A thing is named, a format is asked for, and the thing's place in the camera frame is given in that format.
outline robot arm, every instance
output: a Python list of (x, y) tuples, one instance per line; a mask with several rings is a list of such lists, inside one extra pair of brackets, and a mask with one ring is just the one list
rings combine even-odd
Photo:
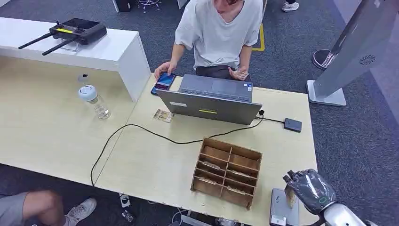
[(283, 179), (286, 191), (293, 192), (310, 213), (320, 217), (312, 226), (366, 226), (348, 207), (337, 203), (334, 189), (314, 169), (290, 170)]

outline wooden organizer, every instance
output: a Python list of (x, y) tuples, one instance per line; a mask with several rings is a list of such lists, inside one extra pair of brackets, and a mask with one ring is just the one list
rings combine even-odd
[(191, 190), (246, 207), (252, 205), (262, 153), (205, 138)]

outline white shoe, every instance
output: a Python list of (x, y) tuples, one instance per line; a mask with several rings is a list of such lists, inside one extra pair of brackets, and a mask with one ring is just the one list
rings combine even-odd
[(284, 3), (284, 6), (281, 8), (284, 12), (290, 12), (290, 11), (295, 11), (299, 8), (299, 3), (294, 2), (292, 4), (288, 4), (288, 2)]
[(76, 226), (79, 221), (87, 218), (96, 208), (97, 201), (93, 198), (86, 199), (79, 206), (73, 207), (67, 215), (64, 226)]

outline smartphone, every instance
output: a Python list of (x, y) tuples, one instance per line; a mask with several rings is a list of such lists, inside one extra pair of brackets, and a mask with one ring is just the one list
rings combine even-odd
[(175, 80), (175, 77), (176, 75), (173, 73), (170, 75), (168, 75), (167, 72), (162, 73), (157, 83), (152, 88), (151, 94), (158, 96), (157, 89), (169, 90), (170, 85), (172, 85), (173, 80)]

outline person's hand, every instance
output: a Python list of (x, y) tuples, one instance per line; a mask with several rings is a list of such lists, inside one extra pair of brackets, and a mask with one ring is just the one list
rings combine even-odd
[(247, 67), (240, 67), (238, 70), (233, 71), (230, 67), (229, 67), (229, 72), (230, 72), (230, 76), (233, 77), (236, 80), (241, 80), (244, 81), (245, 78), (249, 75), (248, 74), (248, 68)]
[(173, 61), (165, 62), (161, 64), (157, 69), (155, 69), (154, 76), (158, 80), (161, 73), (168, 72), (168, 75), (170, 75), (176, 69), (176, 67), (177, 67), (177, 62)]

